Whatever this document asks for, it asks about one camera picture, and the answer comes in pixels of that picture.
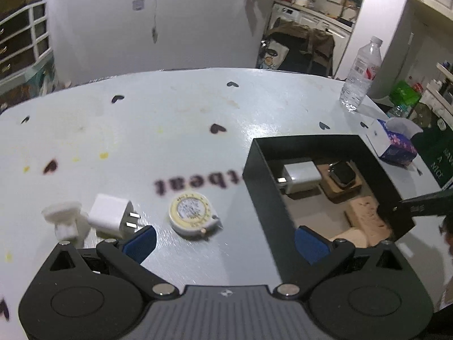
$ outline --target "white charger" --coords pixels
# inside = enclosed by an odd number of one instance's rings
[[[283,168],[283,177],[278,179],[279,187],[285,187],[286,194],[303,192],[316,188],[322,180],[321,173],[312,161],[289,163]]]
[[[123,237],[127,228],[137,228],[137,224],[130,222],[130,217],[140,217],[140,215],[134,213],[134,207],[130,200],[98,194],[88,214],[88,223],[96,231],[115,237]]]

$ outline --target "metal screw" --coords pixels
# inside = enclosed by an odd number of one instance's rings
[[[293,296],[298,294],[300,288],[294,284],[281,284],[277,287],[277,292],[284,296]]]
[[[154,293],[162,296],[170,295],[175,290],[176,288],[172,284],[169,284],[167,282],[163,282],[161,284],[156,284],[153,286]]]

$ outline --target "plastic water bottle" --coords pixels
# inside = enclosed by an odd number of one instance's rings
[[[381,44],[382,40],[373,36],[371,42],[357,53],[340,94],[341,103],[350,111],[355,111],[362,103],[382,64]]]

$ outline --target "open box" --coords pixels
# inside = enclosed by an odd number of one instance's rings
[[[358,135],[294,135],[253,139],[243,178],[254,204],[280,277],[289,282],[307,266],[294,244],[295,226],[275,181],[270,163],[308,158],[352,161],[379,204],[393,205],[402,198],[372,151]],[[410,218],[380,217],[397,240],[413,228]]]

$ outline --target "blue gripper pad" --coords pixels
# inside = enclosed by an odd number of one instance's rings
[[[329,255],[330,242],[306,226],[300,226],[294,233],[294,242],[299,254],[310,264]]]
[[[140,264],[156,248],[157,233],[148,225],[137,231],[123,246],[123,253]]]

